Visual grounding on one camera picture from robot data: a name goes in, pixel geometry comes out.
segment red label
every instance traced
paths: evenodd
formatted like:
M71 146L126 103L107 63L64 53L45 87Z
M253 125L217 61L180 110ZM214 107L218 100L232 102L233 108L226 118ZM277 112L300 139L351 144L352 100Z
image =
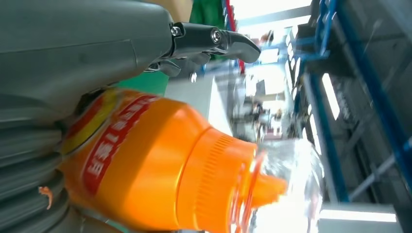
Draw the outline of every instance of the red label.
M77 121L71 128L66 137L76 135L82 128L84 128L99 112L103 105L103 95L100 95L92 104L91 108Z
M88 156L82 172L83 183L90 194L97 193L119 146L150 104L157 99L156 96L148 95L136 98L119 113L118 120L111 122L105 129Z

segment orange bottle cap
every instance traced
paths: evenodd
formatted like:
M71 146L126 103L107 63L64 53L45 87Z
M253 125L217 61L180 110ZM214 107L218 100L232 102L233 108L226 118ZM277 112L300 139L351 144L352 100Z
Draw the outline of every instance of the orange bottle cap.
M179 186L176 210L181 229L228 233L232 224L244 223L252 209L278 200L286 183L261 175L261 160L250 171L256 148L213 128L199 138Z

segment screw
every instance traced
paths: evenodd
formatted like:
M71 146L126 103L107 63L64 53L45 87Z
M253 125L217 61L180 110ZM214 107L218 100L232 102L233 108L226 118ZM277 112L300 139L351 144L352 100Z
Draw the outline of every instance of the screw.
M181 36L182 35L182 30L180 30L179 27L172 27L171 33L173 36Z
M220 42L220 39L222 38L222 35L217 29L212 30L211 37L213 40L213 43L217 44Z

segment bottle label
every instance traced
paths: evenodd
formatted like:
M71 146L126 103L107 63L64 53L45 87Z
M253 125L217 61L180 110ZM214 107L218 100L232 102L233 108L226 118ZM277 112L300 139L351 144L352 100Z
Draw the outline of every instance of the bottle label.
M81 182L88 193L97 193L129 131L158 99L158 96L127 90L117 90L115 95L108 91L98 97L71 127L62 151L71 156L87 153Z

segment fluorescent light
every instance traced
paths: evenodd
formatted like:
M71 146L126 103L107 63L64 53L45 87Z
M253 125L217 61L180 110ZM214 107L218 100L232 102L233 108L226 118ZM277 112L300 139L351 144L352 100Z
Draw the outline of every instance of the fluorescent light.
M293 69L294 66L295 66L295 59L292 58L292 60L291 60L291 67L292 67L292 69Z
M297 32L299 31L299 28L297 27L298 24L292 27L292 34L293 38L296 39Z
M288 45L288 54L290 54L292 51L293 51L292 44L289 44Z
M299 72L300 72L300 58L296 60L295 82L297 82L297 78L299 78Z
M278 60L279 49L263 50L260 53L259 60L262 64L275 63Z
M303 128L302 129L302 138L304 138L304 139L308 139L308 136L306 135L306 129L305 128Z
M289 60L293 58L293 55L294 55L294 53L293 53L293 50L292 50L289 54Z
M310 116L309 122L310 122L310 128L312 129L312 134L313 135L318 134L318 132L316 131L315 117L313 115Z
M192 73L192 75L190 76L190 81L192 83L195 83L197 80L197 74L196 73Z
M396 214L345 210L321 210L320 218L352 221L397 222Z
M321 144L319 143L319 137L317 134L313 134L313 141L315 142L315 149L319 155L322 155Z
M295 100L296 93L297 93L296 88L294 88L293 91L292 91L292 99L293 100Z
M290 43L291 43L291 35L290 34L288 34L287 36L286 36L286 46L288 46Z
M333 90L332 82L330 81L329 74L324 74L322 77L323 86L325 87L327 100L329 101L330 108L332 110L333 117L335 120L339 116L339 109L338 100L336 99L335 91Z
M292 76L291 76L291 70L289 69L289 62L286 61L285 63L285 73L286 73L286 81L288 82L288 88L289 88L289 93L292 93Z

